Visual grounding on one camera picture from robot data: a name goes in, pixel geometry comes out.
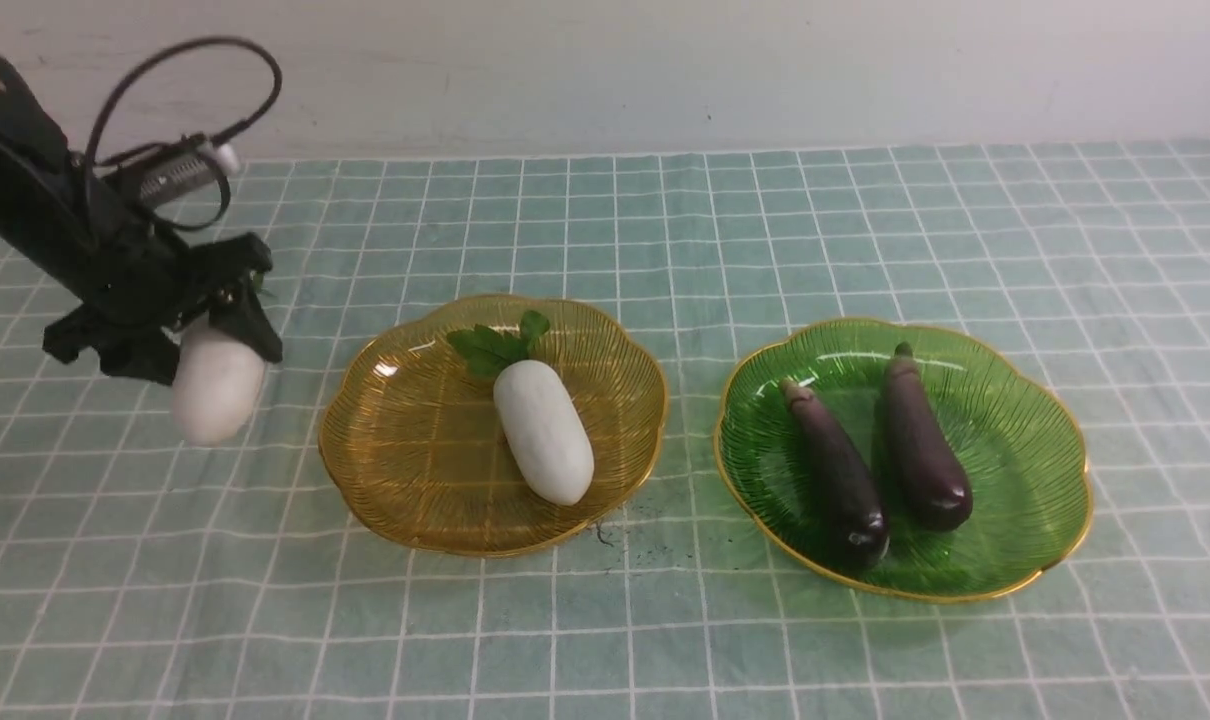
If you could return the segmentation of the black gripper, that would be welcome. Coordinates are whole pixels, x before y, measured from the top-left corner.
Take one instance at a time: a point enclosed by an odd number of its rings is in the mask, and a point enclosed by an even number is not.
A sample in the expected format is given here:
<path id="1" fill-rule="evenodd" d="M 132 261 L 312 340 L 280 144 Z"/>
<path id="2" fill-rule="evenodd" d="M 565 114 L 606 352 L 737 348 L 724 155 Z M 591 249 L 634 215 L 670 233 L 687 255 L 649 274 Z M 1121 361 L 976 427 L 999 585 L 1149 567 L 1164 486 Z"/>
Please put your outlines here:
<path id="1" fill-rule="evenodd" d="M 273 259 L 258 234 L 189 244 L 175 229 L 146 219 L 113 191 L 92 192 L 73 209 L 71 175 L 48 182 L 44 272 L 79 306 L 44 329 L 44 351 L 73 363 L 92 349 L 106 378 L 172 386 L 180 349 L 167 332 L 207 316 L 209 327 L 282 361 L 282 340 L 259 303 L 259 283 Z"/>

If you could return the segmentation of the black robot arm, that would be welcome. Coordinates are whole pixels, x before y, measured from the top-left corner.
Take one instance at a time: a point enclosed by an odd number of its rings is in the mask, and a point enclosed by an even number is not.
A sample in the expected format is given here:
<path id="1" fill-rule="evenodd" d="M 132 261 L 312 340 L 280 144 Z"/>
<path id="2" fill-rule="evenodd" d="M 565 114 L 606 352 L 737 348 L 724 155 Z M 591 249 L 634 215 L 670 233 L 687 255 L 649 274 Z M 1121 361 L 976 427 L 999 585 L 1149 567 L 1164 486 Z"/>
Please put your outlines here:
<path id="1" fill-rule="evenodd" d="M 236 47 L 265 61 L 266 100 L 224 129 L 142 143 L 99 159 L 99 142 L 126 91 L 175 56 Z M 201 188 L 218 188 L 229 209 L 240 172 L 234 138 L 280 100 L 282 68 L 265 47 L 238 36 L 204 36 L 148 56 L 113 87 L 83 151 L 0 54 L 0 238 L 73 293 L 77 306 L 44 329 L 44 352 L 71 364 L 96 352 L 111 378 L 169 386 L 180 365 L 177 332 L 204 319 L 213 332 L 247 346 L 267 364 L 282 361 L 282 340 L 259 292 L 273 267 L 258 234 L 188 243 L 201 224 L 162 217 L 161 206 Z"/>

